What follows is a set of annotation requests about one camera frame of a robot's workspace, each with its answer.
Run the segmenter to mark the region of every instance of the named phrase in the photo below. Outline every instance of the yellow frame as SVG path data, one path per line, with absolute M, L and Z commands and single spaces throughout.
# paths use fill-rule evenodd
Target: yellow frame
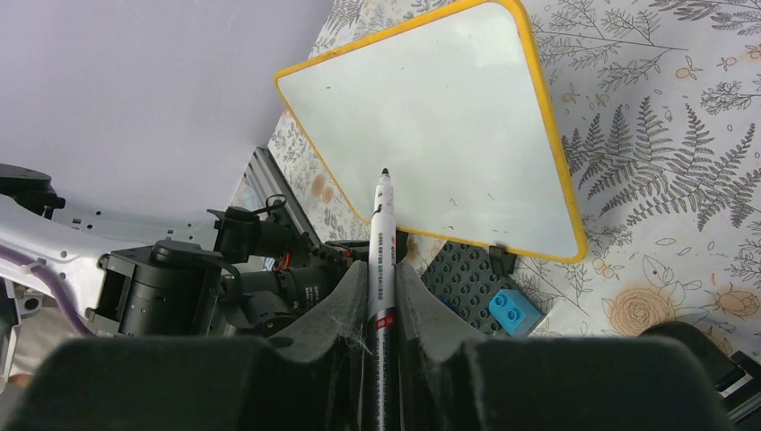
M 352 52 L 355 49 L 366 47 L 379 40 L 384 40 L 392 36 L 396 36 L 399 33 L 412 30 L 416 27 L 420 27 L 421 25 L 425 25 L 429 22 L 439 20 L 443 17 L 464 11 L 473 6 L 483 4 L 483 3 L 501 4 L 502 6 L 507 8 L 508 11 L 510 11 L 510 13 L 512 14 L 512 17 L 515 19 L 515 23 L 518 27 L 518 35 L 520 37 L 520 42 L 521 42 L 521 45 L 523 46 L 523 52 L 524 52 L 524 55 L 526 56 L 526 61 L 529 65 L 531 80 L 534 83 L 534 90 L 536 91 L 536 94 L 537 94 L 539 109 L 541 110 L 542 119 L 544 120 L 544 123 L 545 123 L 547 138 L 549 139 L 549 144 L 552 149 L 552 155 L 553 155 L 553 158 L 555 159 L 555 167 L 557 168 L 557 174 L 558 174 L 558 177 L 560 178 L 561 187 L 563 189 L 563 194 L 565 196 L 565 205 L 568 208 L 568 214 L 571 217 L 571 225 L 573 226 L 573 232 L 576 238 L 576 243 L 579 246 L 579 252 L 575 256 L 572 256 L 571 258 L 559 258 L 557 256 L 549 256 L 544 253 L 536 253 L 533 251 L 525 251 L 525 250 L 518 250 L 518 249 L 509 249 L 509 251 L 511 253 L 518 254 L 518 255 L 531 256 L 531 257 L 541 258 L 541 259 L 550 259 L 550 260 L 554 260 L 554 261 L 558 261 L 562 263 L 577 263 L 583 260 L 584 256 L 586 256 L 587 254 L 587 241 L 584 235 L 584 226 L 582 223 L 581 215 L 579 214 L 579 208 L 576 204 L 576 196 L 573 191 L 573 184 L 571 183 L 571 174 L 568 171 L 568 164 L 565 160 L 563 144 L 560 141 L 560 136 L 557 131 L 557 125 L 555 123 L 555 115 L 553 114 L 553 111 L 552 111 L 552 104 L 549 99 L 549 94 L 547 92 L 547 86 L 545 85 L 545 78 L 542 72 L 542 66 L 539 62 L 537 45 L 536 45 L 536 42 L 534 41 L 534 35 L 531 32 L 529 16 L 526 13 L 526 10 L 523 8 L 523 5 L 518 0 L 460 0 L 456 3 L 448 4 L 446 6 L 443 6 L 429 13 L 420 15 L 412 20 L 402 22 L 386 30 L 373 33 L 372 35 L 367 36 L 366 38 L 355 40 L 352 43 L 344 45 L 343 47 L 333 49 L 332 51 L 326 52 L 325 54 L 322 54 L 320 56 L 310 58 L 309 60 L 304 61 L 296 66 L 288 67 L 278 72 L 277 75 L 275 75 L 275 88 L 277 89 L 277 93 L 280 95 L 280 98 L 283 99 L 283 102 L 285 103 L 285 106 L 287 107 L 288 111 L 291 112 L 291 115 L 293 116 L 293 119 L 296 121 L 296 124 L 304 132 L 304 135 L 306 136 L 307 141 L 310 143 L 315 154 L 319 157 L 320 161 L 325 166 L 325 169 L 328 171 L 330 178 L 333 179 L 333 182 L 336 183 L 338 190 L 341 192 L 342 195 L 344 195 L 344 198 L 346 199 L 346 202 L 349 204 L 349 207 L 352 208 L 352 211 L 354 211 L 354 214 L 357 217 L 359 217 L 360 220 L 369 224 L 370 220 L 367 220 L 364 217 L 362 217 L 357 212 L 357 210 L 354 209 L 354 205 L 352 205 L 352 202 L 348 199 L 348 197 L 346 196 L 346 193 L 344 193 L 343 189 L 341 189 L 341 185 L 338 183 L 338 181 L 336 181 L 336 177 L 333 175 L 333 172 L 325 163 L 325 160 L 322 158 L 322 155 L 319 153 L 317 146 L 315 146 L 314 143 L 311 141 L 309 134 L 306 133 L 306 130 L 302 126 L 302 123 L 299 121 L 299 118 L 296 116 L 295 112 L 293 112 L 293 110 L 291 109 L 291 105 L 288 103 L 288 100 L 283 96 L 283 92 L 280 91 L 280 86 L 278 85 L 278 81 L 280 80 L 280 78 L 284 76 L 288 76 L 290 74 L 303 70 L 307 67 L 317 65 L 318 63 L 321 63 L 323 61 L 330 60 L 333 57 L 338 57 L 348 52 Z M 451 237 L 447 235 L 440 235 L 440 234 L 434 234 L 430 232 L 418 231 L 416 229 L 406 229 L 402 227 L 399 227 L 399 229 L 409 233 L 417 233 L 424 236 L 432 236 L 432 237 L 441 238 L 447 241 L 464 242 L 464 243 L 476 245 L 479 247 L 488 247 L 490 245 L 493 245 L 493 244 L 488 244 L 485 242 L 473 242 L 471 240 L 466 240 L 463 238 L 456 238 L 456 237 Z

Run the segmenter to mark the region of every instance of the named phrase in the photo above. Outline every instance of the floral wallpaper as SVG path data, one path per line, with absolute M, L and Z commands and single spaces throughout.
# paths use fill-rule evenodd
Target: floral wallpaper
M 316 56 L 450 3 L 336 0 Z M 761 355 L 761 2 L 528 0 L 590 253 L 520 258 L 535 336 L 695 325 Z M 322 240 L 366 238 L 293 119 L 269 149 Z M 424 270 L 443 245 L 413 236 Z

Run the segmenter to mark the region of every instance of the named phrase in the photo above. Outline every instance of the fern leaf pattern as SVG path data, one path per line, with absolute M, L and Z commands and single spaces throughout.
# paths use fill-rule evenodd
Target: fern leaf pattern
M 605 137 L 599 125 L 597 114 L 590 123 L 587 137 L 584 139 L 584 151 L 589 155 L 589 165 L 579 181 L 579 189 L 591 178 L 600 175 L 609 167 L 608 154 L 604 152 Z
M 713 138 L 708 137 L 710 132 L 705 129 L 705 124 L 689 105 L 687 105 L 687 127 L 682 147 L 674 153 L 674 157 L 666 164 L 676 173 L 707 180 L 708 163 L 711 162 L 711 159 L 706 156 L 712 155 L 713 150 L 706 145 L 711 143 Z
M 579 129 L 576 128 L 571 134 L 571 140 L 568 140 L 566 136 L 561 138 L 563 142 L 563 149 L 565 152 L 565 160 L 568 163 L 568 171 L 571 176 L 575 175 L 587 161 L 587 154 L 581 151 L 580 145 L 582 143 L 582 134 L 579 133 Z
M 664 153 L 676 151 L 674 148 L 665 146 L 673 142 L 671 138 L 658 137 L 668 130 L 663 127 L 663 120 L 653 113 L 650 96 L 645 97 L 640 104 L 637 127 L 634 144 L 634 157 L 637 159 L 643 162 L 665 162 L 668 158 Z
M 761 169 L 740 173 L 747 158 L 756 126 L 751 124 L 735 148 L 714 157 L 714 140 L 705 123 L 690 105 L 687 130 L 679 145 L 672 146 L 669 130 L 645 97 L 636 115 L 634 136 L 624 110 L 614 111 L 608 138 L 603 137 L 600 115 L 591 123 L 584 142 L 578 129 L 564 137 L 565 156 L 573 173 L 582 172 L 578 187 L 591 183 L 587 199 L 617 188 L 600 210 L 604 215 L 615 208 L 634 204 L 628 225 L 656 215 L 695 213 L 697 230 L 721 211 L 730 210 L 730 221 L 740 227 L 754 213 L 753 194 L 761 183 Z
M 748 149 L 750 148 L 751 142 L 753 142 L 753 135 L 755 133 L 756 125 L 751 124 L 745 137 L 740 140 L 737 147 L 730 149 L 729 152 L 723 155 L 720 160 L 714 162 L 713 166 L 709 168 L 711 171 L 710 181 L 714 184 L 715 188 L 725 191 L 731 190 L 731 176 L 735 175 L 735 172 L 739 169 L 740 162 L 742 162 L 748 153 Z M 727 196 L 714 189 L 708 189 L 706 195 L 707 200 L 697 213 L 698 231 L 703 231 L 705 224 L 730 204 L 730 199 L 728 199 Z M 737 224 L 735 227 L 738 227 L 738 225 L 742 223 L 740 218 L 744 220 L 745 217 L 747 217 L 747 215 L 744 217 L 738 216 L 737 219 L 739 221 L 735 223 L 733 219 L 732 223 Z

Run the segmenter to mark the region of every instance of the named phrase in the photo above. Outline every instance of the whiteboard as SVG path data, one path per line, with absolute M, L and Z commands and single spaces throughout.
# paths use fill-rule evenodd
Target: whiteboard
M 403 230 L 578 261 L 582 224 L 538 62 L 532 76 L 521 44 L 534 49 L 527 21 L 508 2 L 453 4 L 276 85 L 363 220 L 388 168 Z

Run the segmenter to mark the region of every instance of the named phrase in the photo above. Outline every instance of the purple cable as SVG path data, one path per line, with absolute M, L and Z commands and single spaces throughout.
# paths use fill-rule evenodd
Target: purple cable
M 3 244 L 0 244 L 0 259 L 7 260 L 19 267 L 29 266 L 32 263 L 37 262 L 35 259 L 14 249 L 5 247 Z M 92 333 L 89 328 L 84 326 L 84 323 L 79 319 L 79 315 L 76 313 L 76 309 L 66 293 L 66 287 L 50 268 L 44 264 L 40 264 L 31 268 L 31 274 L 50 289 L 53 297 L 56 298 L 56 302 L 58 302 L 58 308 L 61 309 L 64 317 L 66 317 L 69 323 L 71 323 L 74 330 L 84 336 L 95 337 L 95 334 Z

